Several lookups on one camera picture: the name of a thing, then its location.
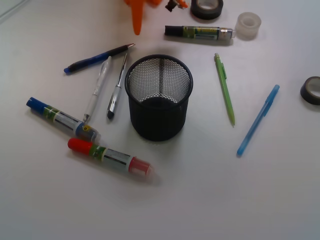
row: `pen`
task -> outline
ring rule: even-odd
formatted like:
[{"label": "pen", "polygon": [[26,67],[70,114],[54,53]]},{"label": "pen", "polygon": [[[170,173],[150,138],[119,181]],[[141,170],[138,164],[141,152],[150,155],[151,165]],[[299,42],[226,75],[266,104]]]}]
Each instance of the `pen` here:
[{"label": "pen", "polygon": [[134,43],[131,43],[131,44],[128,44],[128,45],[120,46],[120,47],[117,47],[117,48],[112,49],[110,51],[106,51],[104,53],[101,53],[101,54],[99,54],[97,56],[93,56],[91,58],[87,58],[87,59],[84,59],[84,60],[77,61],[77,62],[71,64],[70,66],[68,66],[67,68],[65,68],[63,71],[66,74],[78,71],[78,70],[83,69],[85,67],[88,67],[88,66],[90,66],[92,64],[95,64],[95,63],[98,63],[98,62],[101,62],[101,61],[105,61],[105,60],[108,59],[109,56],[113,57],[114,55],[120,54],[120,53],[128,50],[128,48],[130,48],[130,47],[132,47],[134,45],[135,45]]},{"label": "pen", "polygon": [[112,57],[109,56],[108,59],[105,60],[101,65],[101,69],[100,69],[100,72],[99,72],[99,77],[97,79],[97,83],[96,83],[94,92],[93,92],[93,94],[92,94],[92,96],[90,98],[89,104],[88,104],[88,106],[87,106],[87,108],[85,110],[84,116],[83,116],[83,121],[85,123],[87,123],[89,121],[90,117],[92,116],[92,113],[95,110],[101,86],[104,84],[107,72],[109,71],[109,68],[110,68],[111,58]]},{"label": "pen", "polygon": [[110,120],[115,115],[115,110],[116,110],[115,108],[116,108],[116,104],[117,104],[117,99],[118,99],[118,96],[119,96],[120,90],[121,90],[121,79],[122,79],[122,75],[124,73],[124,70],[125,70],[126,64],[127,64],[127,55],[128,54],[126,53],[125,56],[124,56],[123,64],[122,64],[122,68],[121,68],[121,72],[120,72],[119,81],[118,81],[117,85],[115,85],[112,97],[111,97],[110,102],[109,102],[108,110],[106,112],[106,116]]},{"label": "pen", "polygon": [[256,129],[257,129],[257,126],[259,125],[259,123],[261,122],[261,119],[263,117],[265,117],[267,115],[267,112],[269,111],[274,99],[275,99],[275,96],[277,95],[278,93],[278,90],[279,90],[280,86],[279,85],[275,85],[274,88],[272,89],[271,93],[269,94],[269,96],[267,97],[267,99],[265,100],[265,103],[262,107],[262,109],[260,110],[258,116],[256,117],[256,119],[254,120],[250,130],[248,131],[248,133],[246,134],[243,142],[241,143],[238,151],[236,152],[236,154],[241,157],[242,154],[244,153],[252,135],[255,133]]},{"label": "pen", "polygon": [[230,122],[232,126],[236,125],[236,120],[235,120],[235,114],[234,110],[232,108],[230,96],[229,96],[229,91],[226,83],[227,75],[226,75],[226,70],[224,64],[220,61],[220,56],[218,53],[214,54],[214,61],[216,65],[216,70],[219,75],[220,83],[221,83],[221,88],[222,88],[222,93],[225,101],[225,106],[226,106],[226,111],[228,113]]}]

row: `orange object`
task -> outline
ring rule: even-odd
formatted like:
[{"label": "orange object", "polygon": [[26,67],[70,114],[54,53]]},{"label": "orange object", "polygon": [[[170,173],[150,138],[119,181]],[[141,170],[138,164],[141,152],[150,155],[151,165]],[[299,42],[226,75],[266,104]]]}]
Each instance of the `orange object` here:
[{"label": "orange object", "polygon": [[[162,0],[147,0],[153,5],[159,5]],[[124,0],[124,2],[131,6],[132,24],[135,35],[141,32],[142,16],[144,13],[145,0]]]},{"label": "orange object", "polygon": [[186,9],[188,7],[188,4],[183,0],[176,0],[176,2],[181,6],[181,8]]}]

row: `green mechanical pencil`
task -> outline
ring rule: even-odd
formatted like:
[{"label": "green mechanical pencil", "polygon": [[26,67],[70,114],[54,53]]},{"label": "green mechanical pencil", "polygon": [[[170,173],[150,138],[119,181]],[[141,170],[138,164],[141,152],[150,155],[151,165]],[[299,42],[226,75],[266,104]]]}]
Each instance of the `green mechanical pencil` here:
[{"label": "green mechanical pencil", "polygon": [[226,111],[228,112],[228,116],[232,126],[236,125],[234,109],[232,108],[229,91],[226,83],[227,75],[224,64],[220,61],[220,56],[218,53],[214,54],[214,61],[216,65],[216,70],[219,75],[222,93],[225,101]]}]

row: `white pen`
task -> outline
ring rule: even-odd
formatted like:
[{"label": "white pen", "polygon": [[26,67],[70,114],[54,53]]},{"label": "white pen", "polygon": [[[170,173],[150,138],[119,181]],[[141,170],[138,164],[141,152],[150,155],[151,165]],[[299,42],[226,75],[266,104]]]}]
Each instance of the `white pen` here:
[{"label": "white pen", "polygon": [[121,90],[121,79],[122,79],[122,75],[123,75],[124,70],[125,70],[126,65],[127,65],[127,55],[128,54],[126,53],[125,56],[124,56],[123,63],[122,63],[122,68],[121,68],[121,72],[120,72],[119,81],[118,81],[117,85],[115,85],[112,97],[111,97],[110,102],[109,102],[108,110],[106,112],[106,116],[110,120],[115,115],[117,99],[118,99],[118,96],[119,96],[120,90]]},{"label": "white pen", "polygon": [[99,77],[97,79],[97,83],[96,83],[94,92],[90,98],[89,104],[86,107],[86,110],[85,110],[85,113],[83,116],[83,121],[85,124],[89,121],[90,117],[92,116],[92,113],[95,110],[101,87],[105,82],[107,72],[109,71],[109,68],[110,68],[111,59],[112,59],[111,56],[109,56],[108,59],[105,60],[101,65]]}]

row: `black mesh pencil cup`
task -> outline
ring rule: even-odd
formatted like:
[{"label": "black mesh pencil cup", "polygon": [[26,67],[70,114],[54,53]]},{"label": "black mesh pencil cup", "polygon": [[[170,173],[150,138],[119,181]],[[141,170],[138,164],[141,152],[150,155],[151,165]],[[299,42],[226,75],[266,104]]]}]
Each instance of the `black mesh pencil cup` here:
[{"label": "black mesh pencil cup", "polygon": [[183,62],[168,55],[145,56],[129,68],[124,85],[132,125],[142,137],[164,141],[182,129],[193,89]]}]

